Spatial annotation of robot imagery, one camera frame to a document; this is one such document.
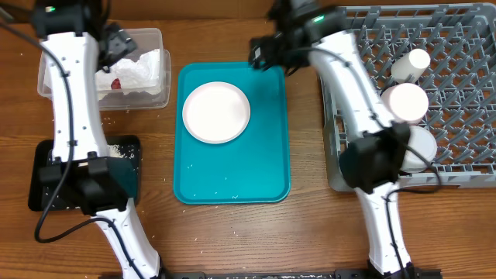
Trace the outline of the white napkin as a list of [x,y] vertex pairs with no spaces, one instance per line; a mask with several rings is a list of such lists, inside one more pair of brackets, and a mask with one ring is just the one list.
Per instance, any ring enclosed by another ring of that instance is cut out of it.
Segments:
[[151,95],[161,92],[160,49],[141,54],[138,61],[122,58],[110,68],[109,73],[98,71],[95,74],[97,91],[111,90],[111,83],[118,78],[124,95],[146,91]]

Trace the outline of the red snack wrapper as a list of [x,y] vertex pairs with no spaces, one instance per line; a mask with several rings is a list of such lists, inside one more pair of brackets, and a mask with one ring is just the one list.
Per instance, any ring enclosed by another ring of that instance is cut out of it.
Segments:
[[116,78],[112,83],[111,83],[111,89],[112,90],[118,90],[121,88],[121,83],[118,78]]

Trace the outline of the large white plate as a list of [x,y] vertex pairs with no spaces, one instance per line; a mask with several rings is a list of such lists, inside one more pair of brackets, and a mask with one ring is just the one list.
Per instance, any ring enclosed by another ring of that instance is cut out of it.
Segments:
[[248,126],[251,107],[247,96],[235,85],[213,81],[198,86],[185,99],[182,120],[197,140],[209,144],[228,143]]

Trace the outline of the white cup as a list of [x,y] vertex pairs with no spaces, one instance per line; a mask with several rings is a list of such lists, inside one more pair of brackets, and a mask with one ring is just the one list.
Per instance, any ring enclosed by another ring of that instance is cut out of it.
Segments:
[[430,65],[431,58],[423,49],[414,49],[395,61],[391,76],[398,83],[416,82]]

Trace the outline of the grey bowl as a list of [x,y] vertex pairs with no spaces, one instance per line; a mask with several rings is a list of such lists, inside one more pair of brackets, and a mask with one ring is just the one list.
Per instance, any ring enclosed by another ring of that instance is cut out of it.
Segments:
[[[410,126],[411,136],[408,146],[432,163],[437,153],[437,142],[434,136],[420,126]],[[419,173],[427,168],[426,164],[411,151],[405,152],[401,170],[406,173]]]

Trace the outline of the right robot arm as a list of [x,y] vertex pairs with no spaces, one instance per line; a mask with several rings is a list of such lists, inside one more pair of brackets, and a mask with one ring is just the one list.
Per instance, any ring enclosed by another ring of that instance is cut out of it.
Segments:
[[359,54],[356,37],[337,7],[316,1],[277,0],[267,13],[275,32],[250,40],[250,65],[288,75],[315,68],[343,114],[348,147],[338,169],[360,200],[369,239],[369,269],[376,278],[415,273],[399,220],[399,172],[410,127],[397,122],[378,96]]

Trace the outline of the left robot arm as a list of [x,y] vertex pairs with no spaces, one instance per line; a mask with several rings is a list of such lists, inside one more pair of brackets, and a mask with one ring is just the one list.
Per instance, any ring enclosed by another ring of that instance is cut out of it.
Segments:
[[[133,191],[139,179],[132,162],[111,157],[98,104],[95,75],[136,49],[133,39],[108,23],[100,1],[37,1],[32,26],[51,80],[54,139],[51,162],[40,182],[52,188],[36,224],[39,243],[52,243],[95,223],[104,233],[124,278],[165,278],[167,272],[137,215]],[[88,220],[43,238],[43,223],[57,198]]]

